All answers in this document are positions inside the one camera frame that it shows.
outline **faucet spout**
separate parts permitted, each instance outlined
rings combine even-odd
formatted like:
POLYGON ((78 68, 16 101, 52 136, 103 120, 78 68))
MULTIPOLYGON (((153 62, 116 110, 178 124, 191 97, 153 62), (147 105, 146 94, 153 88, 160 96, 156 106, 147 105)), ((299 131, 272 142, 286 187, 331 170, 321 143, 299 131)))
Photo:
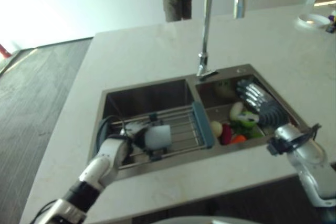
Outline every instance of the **faucet spout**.
MULTIPOLYGON (((212 0, 205 0, 204 3, 204 26, 202 34, 202 51, 198 54, 199 56, 199 66, 197 76, 204 79, 207 75, 213 75, 213 71, 207 71, 208 53, 207 44, 209 37, 209 27, 211 19, 211 6, 212 0)), ((234 18, 243 18, 245 13, 245 0, 234 0, 234 18)))

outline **carrot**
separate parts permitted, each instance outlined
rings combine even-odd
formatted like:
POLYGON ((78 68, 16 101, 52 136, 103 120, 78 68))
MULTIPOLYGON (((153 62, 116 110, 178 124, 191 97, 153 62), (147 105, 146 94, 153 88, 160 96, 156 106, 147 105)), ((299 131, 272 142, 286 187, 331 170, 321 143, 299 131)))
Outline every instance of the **carrot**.
POLYGON ((244 135, 237 135, 231 140, 230 144, 238 144, 238 143, 243 143, 245 141, 246 141, 246 137, 244 135))

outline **dark pants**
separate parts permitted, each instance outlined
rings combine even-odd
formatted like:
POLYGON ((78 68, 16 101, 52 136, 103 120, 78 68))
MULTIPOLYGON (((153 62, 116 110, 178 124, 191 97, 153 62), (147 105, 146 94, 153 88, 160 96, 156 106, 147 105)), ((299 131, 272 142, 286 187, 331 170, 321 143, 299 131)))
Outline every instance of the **dark pants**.
POLYGON ((173 22, 191 18, 192 0, 163 0, 166 21, 173 22))

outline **white bowl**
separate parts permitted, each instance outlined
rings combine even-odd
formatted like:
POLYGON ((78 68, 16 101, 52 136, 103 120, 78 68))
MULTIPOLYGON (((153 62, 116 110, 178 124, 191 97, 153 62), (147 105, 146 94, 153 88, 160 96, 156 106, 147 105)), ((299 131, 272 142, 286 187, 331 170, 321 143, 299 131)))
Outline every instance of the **white bowl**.
POLYGON ((301 14, 298 23, 305 27, 323 28, 330 24, 330 20, 318 14, 301 14))

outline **kitchen island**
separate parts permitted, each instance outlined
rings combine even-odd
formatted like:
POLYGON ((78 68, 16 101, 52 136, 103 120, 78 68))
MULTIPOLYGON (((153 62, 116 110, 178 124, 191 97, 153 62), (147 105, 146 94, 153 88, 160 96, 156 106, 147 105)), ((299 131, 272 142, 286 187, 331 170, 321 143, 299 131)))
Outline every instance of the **kitchen island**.
MULTIPOLYGON (((249 63, 310 126, 336 161, 336 35, 296 24, 307 6, 250 11, 244 19, 213 17, 209 69, 249 63)), ((325 16, 329 7, 315 8, 325 16)), ((196 73, 202 20, 108 31, 95 35, 59 116, 21 223, 62 197, 85 168, 101 92, 196 73)), ((287 158, 265 146, 245 149, 123 180, 109 186, 86 223, 117 221, 295 173, 287 158)))

